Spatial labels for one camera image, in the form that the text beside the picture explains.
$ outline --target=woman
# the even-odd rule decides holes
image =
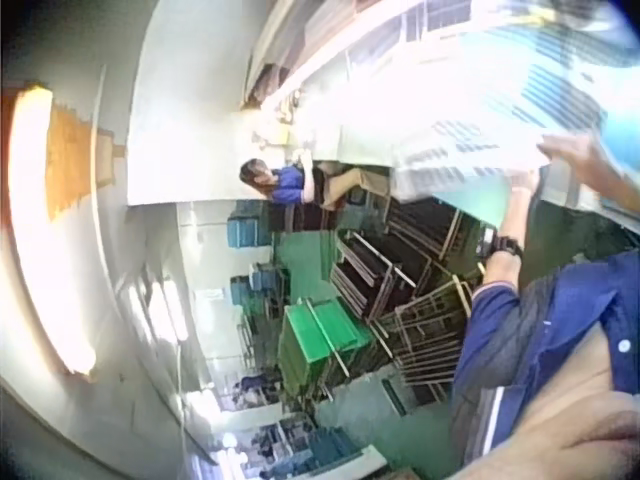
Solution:
[[[299,158],[302,169],[287,166],[280,170],[270,170],[262,160],[251,159],[242,165],[240,180],[274,203],[315,203],[325,210],[336,210],[353,187],[382,197],[389,195],[389,179],[384,175],[352,168],[340,175],[330,176],[313,166],[308,150],[299,154]]]

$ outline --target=factory floor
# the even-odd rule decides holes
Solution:
[[[451,259],[454,271],[468,272],[476,264],[474,250],[479,234],[478,226],[469,235],[461,255]],[[291,270],[293,301],[298,296],[320,300],[335,295],[331,284],[323,280],[334,261],[326,253],[332,235],[333,232],[304,232],[281,238],[276,252]],[[520,281],[524,286],[568,263],[601,259],[633,246],[640,246],[638,236],[609,220],[543,202],[530,218]],[[396,393],[409,411],[407,416],[400,417],[393,410],[380,382],[383,378],[393,380]],[[342,426],[357,444],[374,444],[392,466],[413,467],[425,479],[445,478],[455,470],[448,406],[415,408],[413,393],[401,386],[392,366],[334,393],[334,402],[317,407],[320,425]]]

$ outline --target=light fixture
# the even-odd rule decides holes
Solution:
[[[67,239],[47,211],[47,142],[53,94],[32,88],[18,94],[9,140],[11,221],[20,268],[42,327],[71,373],[89,375],[96,353],[84,329],[77,272]]]
[[[135,329],[141,332],[147,343],[151,343],[151,339],[153,338],[151,335],[151,329],[147,323],[147,317],[144,313],[144,309],[142,308],[142,303],[140,302],[140,296],[138,295],[136,285],[131,285],[129,287],[129,303],[133,310],[133,316],[135,317]]]
[[[184,342],[189,338],[189,332],[187,331],[187,322],[184,318],[184,311],[182,310],[180,296],[178,295],[178,287],[176,287],[176,283],[171,280],[165,280],[162,286],[176,337],[178,337],[178,340],[181,342]]]
[[[211,390],[188,392],[185,397],[193,410],[209,422],[217,423],[221,418],[224,418],[218,400]]]
[[[236,448],[238,446],[238,439],[233,433],[225,433],[222,436],[222,446],[224,448]]]
[[[149,318],[156,338],[166,340],[173,345],[177,345],[178,337],[173,328],[169,307],[165,301],[162,287],[158,282],[154,282],[151,287],[151,300],[149,301]]]

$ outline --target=black watch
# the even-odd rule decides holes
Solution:
[[[496,252],[508,252],[511,255],[522,257],[524,252],[522,247],[518,245],[518,241],[511,237],[500,237],[493,227],[485,227],[482,238],[476,247],[476,255],[480,260],[485,261]]]

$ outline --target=shirt button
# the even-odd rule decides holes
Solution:
[[[631,350],[631,342],[629,340],[620,340],[620,343],[618,343],[618,351],[620,353],[627,353],[629,350]]]

